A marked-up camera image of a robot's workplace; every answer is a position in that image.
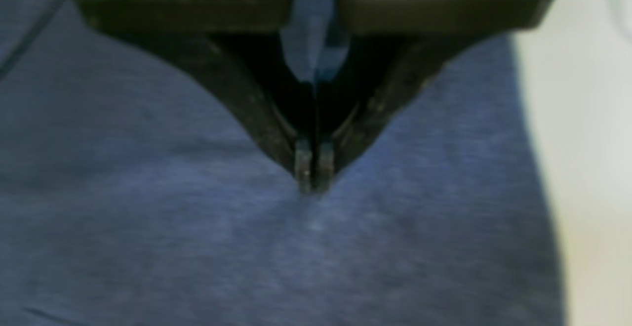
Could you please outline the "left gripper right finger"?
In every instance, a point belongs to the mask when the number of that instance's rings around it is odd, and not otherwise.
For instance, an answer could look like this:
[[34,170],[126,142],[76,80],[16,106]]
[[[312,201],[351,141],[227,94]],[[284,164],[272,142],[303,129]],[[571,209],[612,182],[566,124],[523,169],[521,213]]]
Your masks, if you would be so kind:
[[350,34],[316,91],[316,191],[365,153],[394,116],[472,45],[537,27],[552,0],[335,0]]

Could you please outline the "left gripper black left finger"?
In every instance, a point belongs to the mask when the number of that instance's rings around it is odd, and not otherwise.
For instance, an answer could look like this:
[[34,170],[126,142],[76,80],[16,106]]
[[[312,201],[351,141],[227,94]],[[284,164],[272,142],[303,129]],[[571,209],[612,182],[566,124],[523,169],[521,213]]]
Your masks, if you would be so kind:
[[314,95],[286,64],[278,30],[292,0],[76,0],[90,27],[186,73],[266,155],[314,191]]

